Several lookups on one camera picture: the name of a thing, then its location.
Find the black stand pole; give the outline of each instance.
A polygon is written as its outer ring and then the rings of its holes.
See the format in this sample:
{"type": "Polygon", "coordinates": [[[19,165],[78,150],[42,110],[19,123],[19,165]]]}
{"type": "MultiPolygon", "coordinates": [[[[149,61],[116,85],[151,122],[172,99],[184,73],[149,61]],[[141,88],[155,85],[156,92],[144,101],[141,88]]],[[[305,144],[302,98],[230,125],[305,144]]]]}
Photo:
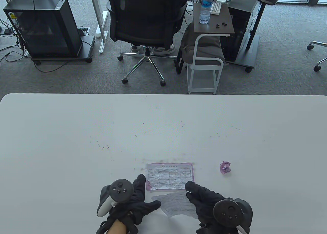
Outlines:
{"type": "Polygon", "coordinates": [[[257,16],[257,19],[255,20],[255,23],[254,23],[254,26],[253,26],[253,29],[250,31],[250,39],[248,41],[248,44],[246,45],[246,50],[249,50],[250,47],[251,47],[251,43],[252,43],[252,40],[255,36],[255,33],[257,31],[257,28],[258,28],[258,25],[259,25],[259,22],[260,22],[260,19],[261,19],[261,16],[265,10],[265,3],[261,3],[261,6],[260,6],[260,9],[259,9],[259,13],[258,13],[258,16],[257,16]]]}

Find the gray carpet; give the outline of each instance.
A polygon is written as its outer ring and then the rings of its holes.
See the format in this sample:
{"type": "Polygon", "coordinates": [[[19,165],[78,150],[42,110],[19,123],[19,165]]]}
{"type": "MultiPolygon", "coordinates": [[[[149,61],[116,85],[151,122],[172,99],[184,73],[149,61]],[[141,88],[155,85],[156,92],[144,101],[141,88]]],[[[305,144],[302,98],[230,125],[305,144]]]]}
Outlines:
{"type": "MultiPolygon", "coordinates": [[[[103,9],[106,2],[101,0],[103,9]]],[[[69,3],[77,25],[91,27],[94,34],[97,21],[91,0],[69,0],[69,3]]],[[[0,5],[3,8],[5,1],[0,0],[0,5]]],[[[2,10],[0,18],[6,19],[2,10]]],[[[225,66],[217,94],[327,95],[327,63],[322,64],[320,72],[313,71],[315,63],[327,56],[327,48],[306,49],[310,40],[327,41],[326,19],[325,6],[266,6],[257,30],[261,38],[255,69],[247,74],[243,67],[225,66]]],[[[181,33],[175,34],[177,47],[181,37],[181,33]]],[[[14,38],[0,37],[0,49],[13,44],[14,38]]],[[[160,86],[159,77],[149,63],[132,74],[128,84],[122,84],[121,78],[138,61],[132,57],[117,60],[120,51],[130,50],[129,44],[108,39],[101,55],[99,46],[97,39],[91,64],[71,62],[48,74],[37,71],[30,59],[1,61],[0,99],[8,93],[187,93],[186,72],[177,75],[171,60],[155,59],[166,87],[160,86]]],[[[43,62],[39,68],[48,71],[62,63],[43,62]]]]}

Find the vr controller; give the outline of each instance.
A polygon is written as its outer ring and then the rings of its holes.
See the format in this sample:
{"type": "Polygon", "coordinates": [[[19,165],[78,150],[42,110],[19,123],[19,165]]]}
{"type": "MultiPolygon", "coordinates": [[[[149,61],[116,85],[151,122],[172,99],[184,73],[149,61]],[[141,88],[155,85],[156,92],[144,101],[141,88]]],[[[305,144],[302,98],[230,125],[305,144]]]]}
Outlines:
{"type": "MultiPolygon", "coordinates": [[[[216,203],[213,209],[215,220],[224,227],[237,228],[242,234],[250,233],[253,211],[245,200],[226,198],[216,203]]],[[[201,225],[197,234],[216,234],[216,229],[210,225],[201,225]]]]}
{"type": "Polygon", "coordinates": [[[110,186],[103,187],[100,194],[100,204],[97,209],[97,216],[105,216],[117,203],[128,202],[133,193],[133,185],[126,179],[118,179],[110,186]]]}

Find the gray bag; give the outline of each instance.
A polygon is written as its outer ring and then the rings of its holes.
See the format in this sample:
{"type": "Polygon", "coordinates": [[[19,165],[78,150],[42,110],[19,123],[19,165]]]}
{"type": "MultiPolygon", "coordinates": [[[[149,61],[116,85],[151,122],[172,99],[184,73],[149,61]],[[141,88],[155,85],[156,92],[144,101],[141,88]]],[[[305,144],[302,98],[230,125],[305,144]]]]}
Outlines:
{"type": "MultiPolygon", "coordinates": [[[[182,38],[181,47],[179,49],[177,60],[175,62],[177,74],[181,73],[181,68],[183,67],[184,61],[187,64],[192,64],[195,40],[199,35],[200,33],[194,33],[193,23],[189,24],[182,38]]],[[[223,62],[225,62],[219,37],[204,36],[200,38],[197,44],[196,56],[220,58],[223,62]]],[[[217,60],[196,60],[195,64],[196,65],[220,65],[220,62],[217,60]]]]}

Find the black mesh chair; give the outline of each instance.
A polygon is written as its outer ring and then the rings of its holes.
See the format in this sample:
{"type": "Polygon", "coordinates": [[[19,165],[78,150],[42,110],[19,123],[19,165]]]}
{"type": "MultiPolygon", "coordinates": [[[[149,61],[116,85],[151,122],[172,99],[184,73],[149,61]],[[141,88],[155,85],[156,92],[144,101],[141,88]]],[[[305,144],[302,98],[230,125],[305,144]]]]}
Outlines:
{"type": "Polygon", "coordinates": [[[138,9],[133,10],[128,8],[127,0],[109,0],[106,8],[110,12],[110,38],[114,42],[120,40],[136,46],[145,46],[145,54],[120,53],[118,56],[119,61],[123,60],[124,55],[142,57],[124,76],[122,83],[127,83],[127,77],[147,61],[153,65],[159,75],[160,85],[165,86],[166,82],[152,58],[176,59],[176,56],[158,56],[151,52],[154,47],[170,48],[173,35],[181,29],[187,4],[172,14],[170,0],[148,0],[148,2],[140,3],[138,9]]]}

